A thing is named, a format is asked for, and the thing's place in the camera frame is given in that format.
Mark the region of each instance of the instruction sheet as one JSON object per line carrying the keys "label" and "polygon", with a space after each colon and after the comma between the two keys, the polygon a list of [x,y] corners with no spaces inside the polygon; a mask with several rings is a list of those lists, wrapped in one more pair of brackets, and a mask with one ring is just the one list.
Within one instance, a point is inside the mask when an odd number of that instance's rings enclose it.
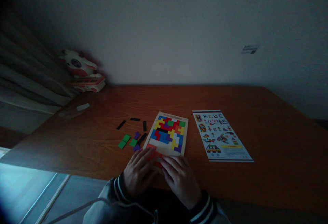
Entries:
{"label": "instruction sheet", "polygon": [[254,162],[220,110],[193,110],[209,161]]}

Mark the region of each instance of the dark jacket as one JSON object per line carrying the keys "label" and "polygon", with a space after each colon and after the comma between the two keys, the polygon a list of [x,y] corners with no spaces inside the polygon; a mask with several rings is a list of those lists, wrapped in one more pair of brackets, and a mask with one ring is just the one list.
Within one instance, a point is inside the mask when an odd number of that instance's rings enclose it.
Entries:
{"label": "dark jacket", "polygon": [[[160,209],[155,207],[154,211],[149,210],[129,195],[125,189],[123,173],[107,182],[99,198],[109,200],[111,205],[102,201],[94,203],[85,214],[83,224],[161,223]],[[188,217],[192,224],[230,224],[220,205],[211,199],[207,192],[203,192],[202,199],[194,208],[189,211],[185,208],[185,211],[186,218]],[[172,214],[170,218],[170,222],[174,223],[176,215]]]}

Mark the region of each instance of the white eraser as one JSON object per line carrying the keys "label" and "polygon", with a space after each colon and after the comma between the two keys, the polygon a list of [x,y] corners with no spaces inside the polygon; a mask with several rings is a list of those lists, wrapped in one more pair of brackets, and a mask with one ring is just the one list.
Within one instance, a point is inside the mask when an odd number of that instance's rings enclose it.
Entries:
{"label": "white eraser", "polygon": [[90,104],[89,103],[86,103],[86,104],[83,104],[83,105],[80,105],[78,107],[76,107],[76,110],[77,111],[81,111],[81,110],[84,110],[86,108],[90,107]]}

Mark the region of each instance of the striped cuff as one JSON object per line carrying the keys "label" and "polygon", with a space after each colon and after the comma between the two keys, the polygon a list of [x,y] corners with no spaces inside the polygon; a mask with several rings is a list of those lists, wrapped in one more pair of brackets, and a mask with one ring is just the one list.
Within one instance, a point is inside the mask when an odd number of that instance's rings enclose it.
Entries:
{"label": "striped cuff", "polygon": [[114,180],[114,191],[120,202],[125,204],[131,202],[132,197],[125,188],[123,173]]}
{"label": "striped cuff", "polygon": [[217,209],[207,192],[202,192],[201,200],[189,211],[190,223],[211,223],[217,214]]}

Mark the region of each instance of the person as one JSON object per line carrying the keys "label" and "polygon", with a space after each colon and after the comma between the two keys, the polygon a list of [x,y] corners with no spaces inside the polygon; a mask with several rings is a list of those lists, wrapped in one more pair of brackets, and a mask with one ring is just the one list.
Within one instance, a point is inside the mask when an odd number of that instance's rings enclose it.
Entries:
{"label": "person", "polygon": [[[83,223],[230,223],[217,201],[201,191],[186,158],[153,157],[154,148],[139,150],[123,173],[104,186]],[[157,175],[156,161],[172,192],[149,188]]]}

